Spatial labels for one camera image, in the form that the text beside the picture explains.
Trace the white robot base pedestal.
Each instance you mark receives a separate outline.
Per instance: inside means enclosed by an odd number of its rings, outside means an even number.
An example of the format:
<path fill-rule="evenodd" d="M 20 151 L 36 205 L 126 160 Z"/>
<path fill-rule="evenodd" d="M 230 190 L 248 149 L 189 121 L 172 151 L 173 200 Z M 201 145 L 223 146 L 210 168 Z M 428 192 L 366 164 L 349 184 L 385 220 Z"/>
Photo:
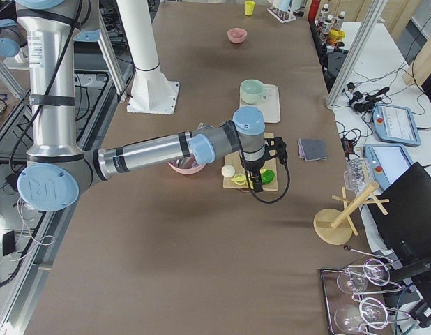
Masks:
<path fill-rule="evenodd" d="M 135 67 L 127 111 L 172 115 L 180 83 L 161 71 L 148 3 L 122 0 L 117 6 Z"/>

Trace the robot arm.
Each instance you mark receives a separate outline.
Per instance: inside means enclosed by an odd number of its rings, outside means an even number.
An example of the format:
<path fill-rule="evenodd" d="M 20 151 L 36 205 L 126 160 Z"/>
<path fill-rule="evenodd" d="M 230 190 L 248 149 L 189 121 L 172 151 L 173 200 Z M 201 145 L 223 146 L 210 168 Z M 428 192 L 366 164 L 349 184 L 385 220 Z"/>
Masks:
<path fill-rule="evenodd" d="M 256 191 L 260 170 L 269 159 L 271 141 L 264 136 L 262 113 L 241 107 L 218 127 L 159 137 L 114 149 L 84 151 L 77 145 L 74 39 L 100 34 L 97 1 L 18 1 L 17 20 L 27 32 L 33 112 L 33 146 L 17 180 L 21 198 L 39 211 L 59 211 L 81 193 L 115 174 L 179 158 L 197 163 L 238 152 L 252 173 Z"/>

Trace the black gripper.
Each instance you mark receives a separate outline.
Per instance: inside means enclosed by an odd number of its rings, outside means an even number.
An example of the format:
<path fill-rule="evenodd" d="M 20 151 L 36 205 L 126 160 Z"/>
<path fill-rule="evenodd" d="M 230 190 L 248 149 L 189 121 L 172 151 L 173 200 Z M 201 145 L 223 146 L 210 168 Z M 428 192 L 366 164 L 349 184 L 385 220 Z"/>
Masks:
<path fill-rule="evenodd" d="M 250 181 L 252 182 L 252 187 L 254 192 L 263 191 L 262 177 L 260 169 L 265 164 L 264 159 L 259 159 L 255 161 L 248 161 L 246 158 L 243 160 L 243 167 L 245 171 L 249 174 Z"/>

